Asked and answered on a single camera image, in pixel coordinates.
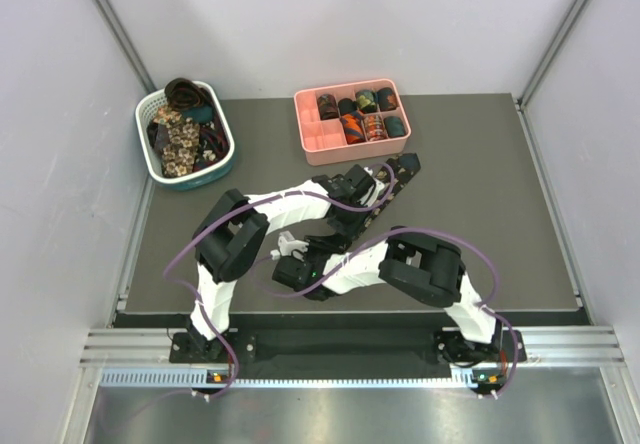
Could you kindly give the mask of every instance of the gray work surface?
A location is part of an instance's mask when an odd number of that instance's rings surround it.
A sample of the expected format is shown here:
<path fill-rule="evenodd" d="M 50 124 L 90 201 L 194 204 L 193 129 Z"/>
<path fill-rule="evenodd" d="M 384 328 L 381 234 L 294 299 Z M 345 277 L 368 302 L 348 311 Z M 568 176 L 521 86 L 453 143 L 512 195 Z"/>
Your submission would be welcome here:
<path fill-rule="evenodd" d="M 103 422 L 118 428 L 167 389 L 102 388 Z M 205 404 L 171 396 L 86 444 L 622 443 L 598 369 L 523 369 L 497 402 L 447 389 L 239 389 Z"/>
<path fill-rule="evenodd" d="M 497 265 L 502 287 L 492 306 L 501 310 L 576 309 L 571 282 L 513 101 L 508 94 L 405 96 L 413 134 L 405 152 L 416 152 L 422 170 L 384 210 L 363 238 L 394 225 L 447 231 L 469 240 Z M 300 145 L 293 99 L 223 103 L 237 143 L 237 160 L 224 178 L 177 192 L 156 186 L 126 312 L 178 313 L 193 309 L 193 296 L 162 279 L 167 263 L 190 240 L 222 193 L 237 188 L 262 194 L 298 185 L 318 174 L 346 172 L 354 162 L 313 167 Z M 379 157 L 360 164 L 384 161 Z M 294 236 L 330 234 L 321 222 L 290 228 Z M 276 247 L 267 236 L 260 256 Z M 463 258 L 476 289 L 486 295 L 491 276 L 470 252 Z M 256 276 L 272 290 L 273 263 Z M 175 276 L 197 284 L 187 257 Z M 325 302 L 280 299 L 257 289 L 245 276 L 235 289 L 234 312 L 419 311 L 428 310 L 390 286 L 358 289 Z"/>

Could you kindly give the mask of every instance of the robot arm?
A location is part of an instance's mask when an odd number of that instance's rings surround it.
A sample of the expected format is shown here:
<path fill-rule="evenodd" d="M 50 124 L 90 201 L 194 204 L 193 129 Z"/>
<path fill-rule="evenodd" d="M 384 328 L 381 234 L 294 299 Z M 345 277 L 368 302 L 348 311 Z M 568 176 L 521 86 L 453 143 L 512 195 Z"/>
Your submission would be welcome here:
<path fill-rule="evenodd" d="M 404 169 L 409 178 L 419 170 L 419 161 L 415 155 L 389 159 L 387 164 L 396 172 Z M 306 195 L 307 193 L 327 196 L 351 206 L 368 207 L 391 185 L 388 179 L 387 182 L 381 180 L 383 176 L 388 178 L 386 172 L 373 177 L 371 169 L 356 165 L 344 176 L 319 176 L 276 193 L 244 196 L 235 189 L 227 191 L 198 227 L 195 235 L 244 204 L 291 191 L 302 191 L 302 194 L 258 205 L 220 226 L 198 244 L 198 290 L 202 302 L 196 302 L 191 313 L 195 329 L 206 340 L 215 338 L 202 317 L 200 306 L 216 329 L 224 332 L 229 328 L 229 306 L 236 282 L 253 265 L 267 234 L 308 219 L 326 218 L 337 233 L 330 238 L 317 238 L 316 242 L 324 242 L 330 249 L 345 249 L 375 217 L 373 213 L 345 212 L 327 201 Z"/>
<path fill-rule="evenodd" d="M 495 318 L 477 307 L 480 296 L 471 285 L 457 247 L 434 237 L 407 233 L 349 257 L 346 249 L 384 206 L 369 213 L 356 213 L 305 194 L 313 192 L 350 206 L 365 207 L 375 202 L 388 185 L 395 184 L 392 195 L 397 194 L 419 170 L 415 155 L 400 156 L 387 163 L 394 167 L 396 178 L 400 177 L 394 183 L 384 182 L 381 178 L 384 173 L 374 177 L 371 170 L 354 166 L 344 176 L 320 176 L 296 188 L 264 196 L 244 196 L 237 190 L 225 193 L 196 234 L 248 202 L 292 190 L 303 192 L 258 205 L 220 226 L 198 244 L 196 259 L 202 302 L 196 303 L 191 321 L 200 338 L 205 342 L 215 338 L 201 310 L 220 332 L 229 328 L 229 306 L 237 279 L 253 265 L 266 234 L 307 219 L 327 219 L 336 231 L 334 236 L 295 241 L 289 233 L 281 234 L 279 250 L 274 253 L 279 258 L 274 280 L 299 291 L 340 266 L 321 287 L 305 297 L 324 300 L 356 287 L 386 283 L 424 304 L 444 309 L 460 327 L 464 340 L 490 343 L 496 334 Z"/>
<path fill-rule="evenodd" d="M 313 246 L 303 247 L 301 241 L 292 240 L 290 233 L 282 233 L 278 244 L 282 257 L 273 280 L 295 291 L 308 288 L 340 266 L 319 292 L 308 295 L 312 299 L 325 300 L 358 287 L 388 284 L 423 304 L 443 309 L 456 322 L 464 339 L 492 342 L 496 320 L 477 306 L 481 298 L 471 285 L 460 249 L 448 242 L 422 234 L 400 234 L 353 258 L 350 253 L 314 255 Z M 293 255 L 294 248 L 302 258 Z"/>

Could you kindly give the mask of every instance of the white wall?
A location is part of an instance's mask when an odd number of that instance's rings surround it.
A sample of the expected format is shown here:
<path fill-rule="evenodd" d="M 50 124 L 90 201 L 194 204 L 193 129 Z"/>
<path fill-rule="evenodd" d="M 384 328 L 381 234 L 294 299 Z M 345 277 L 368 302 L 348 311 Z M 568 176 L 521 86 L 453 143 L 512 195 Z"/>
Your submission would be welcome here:
<path fill-rule="evenodd" d="M 0 442 L 53 442 L 145 169 L 144 95 L 91 0 L 0 0 Z"/>
<path fill-rule="evenodd" d="M 389 77 L 404 93 L 519 95 L 572 0 L 111 0 L 156 85 L 285 97 Z"/>
<path fill-rule="evenodd" d="M 593 0 L 530 106 L 592 311 L 640 387 L 640 0 Z"/>

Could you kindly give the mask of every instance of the white basket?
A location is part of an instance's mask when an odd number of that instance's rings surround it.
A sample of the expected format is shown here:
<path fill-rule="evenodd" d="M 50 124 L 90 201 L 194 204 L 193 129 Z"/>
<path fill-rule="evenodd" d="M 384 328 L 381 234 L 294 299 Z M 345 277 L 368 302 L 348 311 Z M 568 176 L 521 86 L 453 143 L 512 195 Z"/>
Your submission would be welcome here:
<path fill-rule="evenodd" d="M 227 136 L 227 140 L 229 141 L 229 152 L 227 153 L 227 155 L 220 162 L 202 169 L 201 171 L 193 172 L 191 174 L 187 174 L 186 176 L 173 178 L 164 177 L 162 175 L 162 164 L 160 162 L 160 158 L 154 152 L 147 137 L 147 126 L 155 117 L 158 109 L 167 104 L 167 98 L 164 95 L 164 89 L 149 94 L 147 97 L 142 99 L 142 101 L 140 101 L 140 103 L 136 107 L 136 123 L 138 125 L 138 135 L 140 136 L 140 144 L 142 144 L 142 152 L 144 152 L 144 159 L 147 162 L 149 174 L 157 183 L 175 189 L 190 189 L 222 177 L 229 171 L 233 163 L 233 156 L 236 150 L 233 135 L 231 134 L 231 130 L 229 129 L 229 125 L 227 124 L 227 118 L 222 111 L 220 101 L 218 101 L 218 97 L 216 96 L 213 88 L 206 82 L 193 82 L 194 84 L 205 88 L 207 91 L 209 91 L 209 94 L 211 94 L 213 103 L 216 106 L 214 112 L 218 113 L 220 122 L 224 127 L 224 133 Z"/>

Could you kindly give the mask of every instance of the pink compartment tray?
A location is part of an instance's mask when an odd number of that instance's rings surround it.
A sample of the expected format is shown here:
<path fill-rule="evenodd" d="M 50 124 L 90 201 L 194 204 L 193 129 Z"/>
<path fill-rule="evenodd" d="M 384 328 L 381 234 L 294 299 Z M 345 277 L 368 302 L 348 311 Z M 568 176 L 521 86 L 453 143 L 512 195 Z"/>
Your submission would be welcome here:
<path fill-rule="evenodd" d="M 402 119 L 406 134 L 402 137 L 387 138 L 382 141 L 362 142 L 359 144 L 347 144 L 340 119 L 320 120 L 318 111 L 318 97 L 323 94 L 332 94 L 336 102 L 348 97 L 356 98 L 356 92 L 369 89 L 374 92 L 383 87 L 390 87 L 398 99 L 398 107 L 389 112 L 377 112 L 384 120 L 388 116 L 396 116 Z M 361 81 L 339 86 L 318 87 L 299 91 L 293 97 L 296 105 L 296 116 L 300 130 L 300 142 L 307 155 L 307 162 L 312 166 L 331 164 L 333 162 L 352 161 L 366 157 L 384 156 L 402 152 L 404 145 L 411 135 L 411 126 L 404 112 L 404 106 L 400 100 L 398 89 L 389 79 L 377 79 L 375 81 Z"/>

